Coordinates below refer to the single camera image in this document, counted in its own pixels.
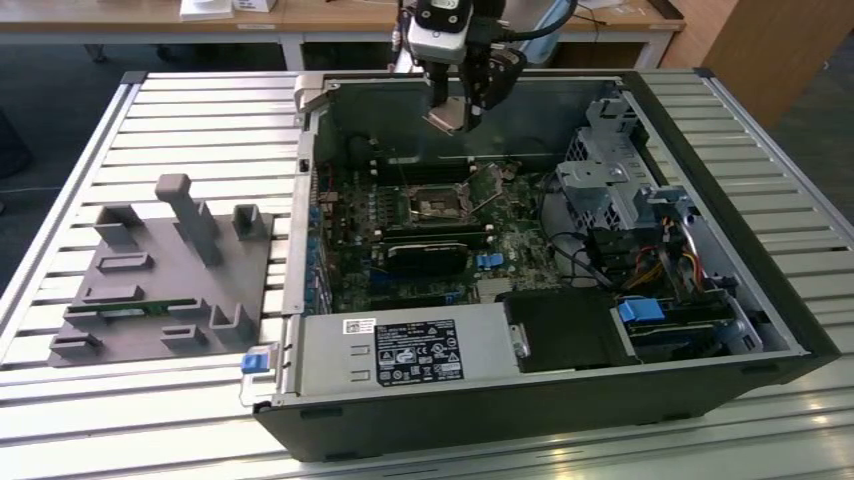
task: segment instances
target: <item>white label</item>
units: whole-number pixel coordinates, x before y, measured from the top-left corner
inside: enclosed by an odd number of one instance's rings
[[[275,30],[276,26],[268,23],[239,23],[237,30]]]
[[[376,325],[375,318],[347,318],[344,319],[344,335],[355,335],[357,333],[373,333]]]

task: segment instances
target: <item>power supply label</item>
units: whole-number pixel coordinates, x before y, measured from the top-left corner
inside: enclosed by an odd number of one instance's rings
[[[373,339],[383,387],[464,378],[453,320],[376,325]]]

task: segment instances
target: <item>blue latch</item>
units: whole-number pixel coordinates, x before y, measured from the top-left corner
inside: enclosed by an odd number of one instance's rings
[[[627,298],[619,307],[616,307],[616,310],[623,323],[664,320],[664,312],[658,304],[658,300],[654,298]]]
[[[264,373],[269,371],[269,354],[247,353],[240,362],[240,371],[244,374]]]
[[[493,253],[489,255],[489,267],[497,267],[504,263],[504,254]]]
[[[489,270],[492,267],[497,267],[504,263],[504,254],[492,253],[489,255],[477,255],[475,257],[475,263],[477,265],[477,269]]]

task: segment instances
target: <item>metal extrusion frame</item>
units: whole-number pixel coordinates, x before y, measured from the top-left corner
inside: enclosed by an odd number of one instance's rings
[[[842,358],[704,417],[357,462],[293,460],[240,405],[239,355],[45,366],[96,236],[97,206],[131,202],[163,170],[189,170],[212,209],[251,200],[275,218],[263,341],[280,338],[297,143],[285,72],[148,74],[123,85],[0,300],[0,464],[9,478],[842,478],[854,467],[854,236],[815,186],[714,78],[640,72],[699,161]],[[679,165],[656,145],[668,183]],[[272,394],[272,379],[253,385]]]

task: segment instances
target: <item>white paper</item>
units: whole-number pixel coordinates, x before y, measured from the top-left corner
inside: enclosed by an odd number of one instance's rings
[[[578,0],[580,6],[594,10],[596,8],[615,7],[626,3],[626,0]]]
[[[211,0],[204,3],[181,0],[181,22],[193,20],[215,20],[235,16],[231,0]]]

